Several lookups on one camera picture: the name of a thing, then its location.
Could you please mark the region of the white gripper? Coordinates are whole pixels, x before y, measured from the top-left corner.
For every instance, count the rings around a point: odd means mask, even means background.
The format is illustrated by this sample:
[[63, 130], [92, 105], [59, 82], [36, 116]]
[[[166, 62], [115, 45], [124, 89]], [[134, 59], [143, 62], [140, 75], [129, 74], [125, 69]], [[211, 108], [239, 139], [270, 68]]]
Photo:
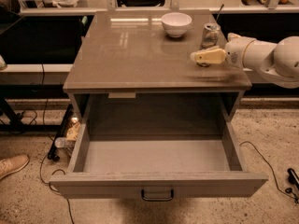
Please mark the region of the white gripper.
[[223, 49], [198, 50], [191, 54], [191, 60], [198, 64], [221, 64], [225, 61], [235, 67], [243, 67], [243, 58], [247, 47], [255, 38], [245, 37], [235, 33], [228, 33]]

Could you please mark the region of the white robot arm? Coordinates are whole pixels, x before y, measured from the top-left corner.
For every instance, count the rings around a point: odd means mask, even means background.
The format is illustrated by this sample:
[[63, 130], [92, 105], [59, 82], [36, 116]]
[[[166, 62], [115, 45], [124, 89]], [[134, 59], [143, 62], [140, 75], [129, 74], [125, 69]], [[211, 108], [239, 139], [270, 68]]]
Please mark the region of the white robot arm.
[[270, 83], [293, 89], [299, 87], [298, 46], [298, 36], [272, 43], [230, 33], [223, 49], [213, 46], [197, 50], [190, 58], [199, 65], [227, 62], [231, 66], [248, 68]]

